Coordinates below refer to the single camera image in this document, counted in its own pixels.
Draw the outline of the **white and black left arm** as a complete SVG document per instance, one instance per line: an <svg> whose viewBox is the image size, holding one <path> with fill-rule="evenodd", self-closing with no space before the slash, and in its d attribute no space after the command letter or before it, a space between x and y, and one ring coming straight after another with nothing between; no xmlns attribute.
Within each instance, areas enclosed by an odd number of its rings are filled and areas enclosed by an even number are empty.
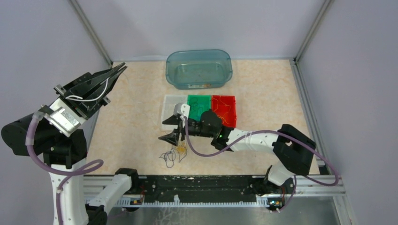
<svg viewBox="0 0 398 225"><path fill-rule="evenodd" d="M135 169L120 168L89 202L84 200L84 175L99 169L103 160L87 162L88 147L81 126L110 103L107 95L125 63L85 73L57 85L57 98L34 113L5 125L1 137L17 156L29 156L51 178L55 225L104 225L117 201L135 194L141 182Z"/></svg>

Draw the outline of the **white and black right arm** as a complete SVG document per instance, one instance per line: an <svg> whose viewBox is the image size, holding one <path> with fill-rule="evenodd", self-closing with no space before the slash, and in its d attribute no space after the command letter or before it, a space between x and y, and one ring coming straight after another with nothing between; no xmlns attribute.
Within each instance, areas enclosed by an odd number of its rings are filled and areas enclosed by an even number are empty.
<svg viewBox="0 0 398 225"><path fill-rule="evenodd" d="M283 124L277 131L245 131L224 125L213 110L203 112L199 120L176 112L163 124L177 126L171 133L158 138L174 146L180 142L191 146L192 136L210 138L210 144L218 151L201 154L202 157L216 156L225 151L274 154L278 161L267 169L263 180L265 189L270 193L277 193L294 175L308 176L316 149L313 140L290 124Z"/></svg>

